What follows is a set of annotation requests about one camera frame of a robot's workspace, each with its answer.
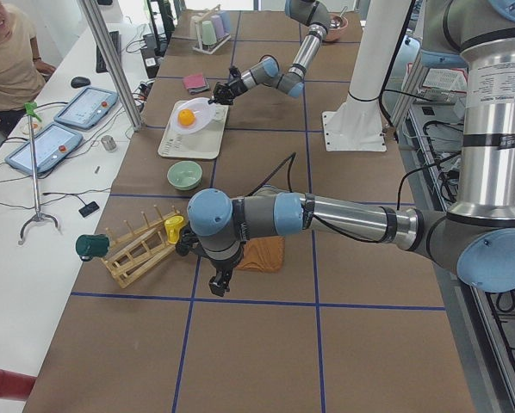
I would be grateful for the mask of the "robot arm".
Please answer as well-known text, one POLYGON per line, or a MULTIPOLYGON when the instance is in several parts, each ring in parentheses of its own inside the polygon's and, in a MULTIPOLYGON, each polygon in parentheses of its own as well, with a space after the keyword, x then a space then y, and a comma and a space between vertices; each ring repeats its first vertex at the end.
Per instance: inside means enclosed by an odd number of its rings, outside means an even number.
POLYGON ((292 20, 308 27, 307 35, 288 70, 283 72, 271 55, 263 56, 245 71, 233 65, 229 68, 229 81, 214 86, 208 104, 230 106, 235 98, 260 84, 292 98, 301 96, 309 66, 330 31, 331 17, 326 6, 319 1, 287 1, 284 11, 292 20))
POLYGON ((223 295, 245 243, 314 229, 394 243, 489 293, 515 289, 515 1, 430 1, 423 54, 468 65, 456 202, 445 212, 395 211, 277 189, 230 198, 214 188, 189 201, 177 251, 214 265, 223 295))

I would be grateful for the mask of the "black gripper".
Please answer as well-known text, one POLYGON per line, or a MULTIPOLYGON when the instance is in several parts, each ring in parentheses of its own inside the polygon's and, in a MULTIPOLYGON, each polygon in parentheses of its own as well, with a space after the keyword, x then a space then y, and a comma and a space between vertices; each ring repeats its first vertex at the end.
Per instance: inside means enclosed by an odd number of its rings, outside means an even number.
POLYGON ((213 260, 216 274, 208 283, 213 295, 223 297, 228 292, 228 286, 233 276, 233 270, 239 265, 240 257, 233 256, 226 260, 213 260))
POLYGON ((208 104, 231 106, 234 99, 246 91, 247 87, 240 77, 236 77, 228 83, 217 83, 214 86, 212 97, 208 99, 208 104))

